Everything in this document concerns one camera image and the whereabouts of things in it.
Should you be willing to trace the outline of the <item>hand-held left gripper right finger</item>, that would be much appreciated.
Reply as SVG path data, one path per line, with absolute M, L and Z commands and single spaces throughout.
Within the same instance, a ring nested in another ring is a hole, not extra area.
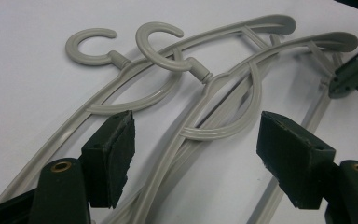
M 358 161 L 334 163 L 336 150 L 291 119 L 261 113 L 256 153 L 292 205 L 317 210 L 327 224 L 358 224 Z

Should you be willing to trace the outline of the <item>grey plastic clothes hanger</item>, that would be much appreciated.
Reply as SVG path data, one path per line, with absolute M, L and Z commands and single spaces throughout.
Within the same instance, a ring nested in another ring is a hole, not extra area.
M 259 18 L 273 19 L 275 16 L 280 18 L 293 18 L 285 15 L 268 15 Z M 108 105 L 105 101 L 124 84 L 135 78 L 148 67 L 155 65 L 148 61 L 144 56 L 137 61 L 130 61 L 120 53 L 112 50 L 105 55 L 90 56 L 78 50 L 78 45 L 91 37 L 102 36 L 114 38 L 116 32 L 104 28 L 92 28 L 80 31 L 72 35 L 66 42 L 65 51 L 68 57 L 76 63 L 97 66 L 113 64 L 120 69 L 119 75 L 105 87 L 95 93 L 49 138 L 49 140 L 37 151 L 28 161 L 17 176 L 10 182 L 7 188 L 0 195 L 0 204 L 6 203 L 24 192 L 42 170 L 42 166 L 55 154 L 56 151 L 71 137 L 71 135 L 92 115 L 115 115 L 123 111 L 139 111 L 148 108 L 161 101 L 178 84 L 183 73 L 172 72 L 168 81 L 154 93 L 147 95 L 136 101 L 119 105 Z
M 166 174 L 174 165 L 182 161 L 197 142 L 213 141 L 232 136 L 244 130 L 254 120 L 259 111 L 262 95 L 262 80 L 258 64 L 282 50 L 310 45 L 314 49 L 332 49 L 339 52 L 349 52 L 358 46 L 354 35 L 344 32 L 331 32 L 312 35 L 282 43 L 280 35 L 291 34 L 296 29 L 296 23 L 290 18 L 275 16 L 272 20 L 258 18 L 254 21 L 240 22 L 221 27 L 188 39 L 184 32 L 168 23 L 149 22 L 142 25 L 136 32 L 138 49 L 146 59 L 172 72 L 189 72 L 203 85 L 200 99 L 185 116 L 176 129 L 168 146 L 159 156 L 157 163 L 146 179 L 145 185 L 134 205 L 130 224 L 145 224 L 158 189 Z M 218 76 L 212 73 L 193 57 L 184 59 L 182 51 L 200 42 L 208 41 L 221 35 L 241 33 L 249 37 L 258 47 L 255 55 L 235 65 L 227 72 Z M 201 124 L 197 123 L 200 113 L 210 100 L 230 80 L 240 77 L 241 82 L 216 109 L 208 115 Z M 218 123 L 223 112 L 236 103 L 236 99 L 250 91 L 251 101 L 248 109 L 232 123 L 220 127 Z

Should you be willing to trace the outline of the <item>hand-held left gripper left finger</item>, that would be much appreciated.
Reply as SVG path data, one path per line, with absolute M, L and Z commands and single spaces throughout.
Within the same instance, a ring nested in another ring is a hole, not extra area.
M 111 116 L 79 158 L 52 161 L 42 169 L 29 224 L 91 224 L 91 208 L 116 207 L 134 152 L 132 112 Z

